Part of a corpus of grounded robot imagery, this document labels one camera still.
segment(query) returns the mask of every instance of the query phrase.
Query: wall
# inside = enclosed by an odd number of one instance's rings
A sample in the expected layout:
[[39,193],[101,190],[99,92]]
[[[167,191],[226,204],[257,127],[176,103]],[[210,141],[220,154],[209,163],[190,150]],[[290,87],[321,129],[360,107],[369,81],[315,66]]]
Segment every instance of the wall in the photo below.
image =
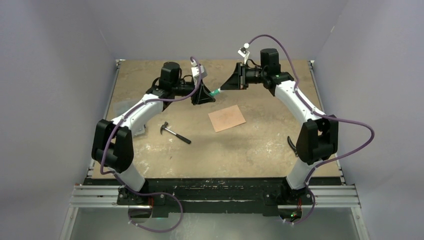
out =
[[[349,0],[314,63],[327,113],[364,121],[374,142],[341,160],[372,239],[424,236],[421,0]],[[369,137],[340,125],[345,153]]]
[[[238,59],[259,34],[294,59],[314,59],[348,0],[87,1],[115,58],[176,60]],[[252,56],[266,47],[277,45],[258,40]]]
[[58,239],[115,60],[82,0],[0,1],[0,239]]

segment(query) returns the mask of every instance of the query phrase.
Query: tabletop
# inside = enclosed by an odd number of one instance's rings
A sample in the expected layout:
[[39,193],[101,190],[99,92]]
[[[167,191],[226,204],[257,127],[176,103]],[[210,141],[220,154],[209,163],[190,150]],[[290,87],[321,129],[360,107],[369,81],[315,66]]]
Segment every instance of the tabletop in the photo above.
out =
[[[165,60],[125,60],[121,63],[107,119],[121,114],[125,106],[136,103],[152,81],[160,76]],[[183,75],[191,74],[191,63],[176,61]],[[201,60],[207,71],[204,84],[211,90],[219,88],[233,73],[239,60]],[[293,75],[286,60],[281,70]],[[293,61],[300,78],[299,88],[318,108],[316,88],[308,61]],[[145,178],[259,178],[284,177],[293,168],[296,156],[287,143],[290,136],[296,144],[301,125],[289,109],[262,84],[250,84],[247,90],[224,91],[216,102],[192,105],[190,99],[174,102],[146,124],[144,134],[133,139],[136,169]],[[215,132],[208,114],[238,105],[246,123]],[[190,139],[187,144],[168,132],[160,134],[161,125]],[[338,177],[336,162],[323,165],[315,177]],[[94,166],[93,178],[100,175]]]

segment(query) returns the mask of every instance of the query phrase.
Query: table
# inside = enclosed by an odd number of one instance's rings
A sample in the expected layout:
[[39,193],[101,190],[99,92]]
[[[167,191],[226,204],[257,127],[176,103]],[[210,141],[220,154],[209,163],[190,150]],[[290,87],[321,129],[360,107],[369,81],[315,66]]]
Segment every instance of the table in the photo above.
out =
[[[116,117],[120,103],[138,101],[145,94],[152,81],[160,76],[164,62],[125,60],[121,63],[108,120]],[[189,60],[176,62],[183,75],[191,73]],[[230,77],[239,60],[200,62],[208,74],[204,84],[213,91]],[[283,71],[293,75],[286,60],[280,63]],[[320,107],[308,61],[295,60],[293,64],[300,78],[299,88]],[[133,163],[145,178],[283,177],[291,171],[297,158],[287,144],[287,136],[296,143],[301,125],[280,100],[261,84],[251,84],[247,90],[225,91],[215,98],[215,103],[195,106],[189,99],[174,102],[146,124],[145,134],[133,139]],[[208,113],[233,105],[238,105],[246,123],[215,132]],[[168,132],[161,135],[160,127],[165,121],[171,130],[192,143],[186,144]],[[339,177],[340,172],[336,162],[331,162],[318,168],[314,176]],[[113,175],[100,175],[96,162],[92,177],[113,178]]]

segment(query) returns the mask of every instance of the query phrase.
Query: hammer handle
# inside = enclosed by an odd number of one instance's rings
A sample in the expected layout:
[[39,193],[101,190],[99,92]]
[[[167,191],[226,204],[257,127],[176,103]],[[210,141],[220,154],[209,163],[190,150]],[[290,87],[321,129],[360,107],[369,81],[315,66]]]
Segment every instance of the hammer handle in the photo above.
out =
[[187,144],[191,144],[192,143],[192,141],[190,141],[190,140],[188,140],[187,138],[185,138],[185,137],[183,137],[183,136],[181,136],[180,134],[175,134],[175,136],[177,137],[177,138],[179,138],[179,139],[181,139],[181,140],[183,140],[184,142],[186,142]]

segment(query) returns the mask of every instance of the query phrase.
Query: purple cable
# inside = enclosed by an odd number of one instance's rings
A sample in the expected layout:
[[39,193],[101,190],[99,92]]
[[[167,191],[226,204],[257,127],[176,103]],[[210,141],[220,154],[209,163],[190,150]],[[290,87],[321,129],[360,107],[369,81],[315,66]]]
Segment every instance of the purple cable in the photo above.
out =
[[294,92],[295,92],[295,94],[296,94],[296,96],[299,98],[299,100],[310,110],[310,111],[312,111],[312,113],[314,114],[314,115],[316,115],[316,116],[318,116],[318,117],[321,117],[321,118],[323,118],[323,119],[328,119],[328,120],[333,120],[333,121],[338,121],[338,122],[342,122],[342,123],[348,123],[348,124],[355,124],[355,125],[360,125],[360,126],[363,126],[363,127],[365,127],[365,128],[367,128],[367,129],[369,129],[369,131],[371,132],[371,136],[369,137],[369,139],[364,143],[364,144],[362,144],[361,146],[359,146],[358,148],[356,148],[356,149],[354,149],[354,150],[352,150],[352,151],[350,151],[350,152],[348,152],[348,153],[345,153],[345,154],[343,154],[343,155],[340,155],[340,156],[337,156],[337,157],[335,157],[335,158],[332,158],[332,159],[330,159],[330,160],[326,160],[326,161],[323,161],[323,162],[321,162],[321,163],[318,163],[314,168],[312,168],[311,170],[310,170],[310,172],[307,174],[307,176],[306,176],[306,179],[305,179],[305,181],[304,181],[304,183],[305,183],[305,185],[306,185],[306,188],[309,190],[309,192],[310,192],[310,194],[311,194],[311,196],[312,196],[312,208],[310,209],[310,211],[307,213],[307,215],[305,216],[305,217],[303,217],[301,220],[299,220],[299,221],[297,221],[297,222],[294,222],[293,224],[299,224],[299,223],[301,223],[301,222],[303,222],[303,221],[305,221],[311,214],[312,214],[312,211],[314,210],[314,208],[315,208],[315,196],[314,196],[314,194],[312,193],[312,191],[309,189],[309,187],[308,187],[308,182],[309,182],[309,179],[311,178],[311,176],[312,176],[312,174],[315,172],[315,169],[317,169],[318,167],[320,167],[320,166],[322,166],[322,165],[324,165],[324,164],[328,164],[328,163],[331,163],[331,162],[334,162],[334,161],[336,161],[336,160],[339,160],[339,159],[342,159],[342,158],[345,158],[345,157],[347,157],[347,156],[350,156],[350,155],[352,155],[352,154],[354,154],[354,153],[356,153],[356,152],[358,152],[358,151],[360,151],[361,149],[363,149],[363,148],[365,148],[368,144],[370,144],[372,141],[373,141],[373,139],[374,139],[374,136],[376,135],[375,134],[375,132],[374,132],[374,129],[370,126],[370,125],[368,125],[368,124],[366,124],[366,123],[363,123],[363,122],[360,122],[360,121],[355,121],[355,120],[348,120],[348,119],[343,119],[343,118],[338,118],[338,117],[332,117],[332,116],[327,116],[327,115],[322,115],[322,114],[319,114],[318,112],[316,112],[316,111],[314,111],[313,109],[312,109],[312,107],[311,106],[309,106],[309,104],[305,101],[305,99],[300,95],[300,93],[298,92],[298,85],[299,85],[299,82],[300,82],[300,79],[299,79],[299,77],[298,77],[298,74],[296,73],[296,70],[295,70],[295,67],[293,66],[293,62],[292,62],[292,59],[290,58],[290,56],[289,56],[289,53],[286,51],[286,49],[284,48],[284,46],[281,44],[281,42],[280,41],[278,41],[275,37],[273,37],[273,36],[271,36],[271,35],[268,35],[268,34],[261,34],[261,35],[257,35],[257,36],[255,36],[254,38],[252,38],[252,40],[250,40],[249,42],[248,42],[248,44],[250,45],[250,44],[252,44],[252,42],[253,41],[255,41],[256,39],[258,39],[258,38],[261,38],[261,37],[267,37],[267,38],[270,38],[270,39],[272,39],[272,40],[274,40],[278,45],[279,45],[279,47],[284,51],[284,53],[285,53],[285,56],[287,57],[287,60],[288,60],[288,63],[290,64],[290,67],[291,67],[291,70],[293,71],[293,75],[294,75],[294,78],[296,79],[296,82],[295,82],[295,84],[294,84]]
[[175,199],[175,201],[178,203],[179,208],[181,210],[181,216],[178,220],[178,222],[171,228],[165,229],[165,230],[156,230],[156,229],[152,229],[152,228],[148,228],[142,225],[138,225],[135,224],[133,221],[131,221],[132,224],[134,224],[135,226],[142,228],[144,230],[153,232],[153,233],[166,233],[169,231],[174,230],[183,220],[183,206],[181,205],[181,202],[172,194],[169,194],[167,192],[154,192],[154,193],[139,193],[137,191],[135,191],[134,189],[131,189],[129,186],[127,186],[116,174],[114,171],[106,171],[104,172],[103,168],[105,167],[105,161],[106,161],[106,155],[109,149],[109,146],[111,145],[111,141],[115,136],[115,133],[117,132],[118,128],[121,126],[121,124],[137,109],[141,108],[143,105],[148,104],[150,102],[155,102],[155,101],[161,101],[161,102],[178,102],[178,101],[182,101],[185,99],[188,99],[189,97],[191,97],[193,94],[195,94],[195,92],[199,89],[201,82],[202,82],[202,70],[201,70],[201,64],[199,63],[199,61],[197,60],[197,58],[195,58],[194,56],[190,57],[190,60],[195,62],[199,71],[199,79],[196,83],[196,86],[194,87],[193,91],[190,92],[190,94],[188,94],[187,96],[184,96],[182,98],[178,98],[178,99],[164,99],[164,98],[156,98],[156,99],[148,99],[146,101],[140,102],[139,104],[137,104],[136,106],[134,106],[133,108],[131,108],[124,116],[121,120],[119,120],[119,122],[116,124],[116,126],[113,128],[112,132],[110,133],[109,138],[107,139],[106,142],[106,146],[104,147],[104,151],[103,151],[103,155],[101,157],[101,162],[100,162],[100,173],[102,175],[105,174],[113,174],[115,176],[115,178],[118,180],[118,182],[120,182],[121,184],[123,184],[130,192],[132,192],[135,195],[139,195],[139,196],[154,196],[154,195],[167,195],[172,197],[173,199]]

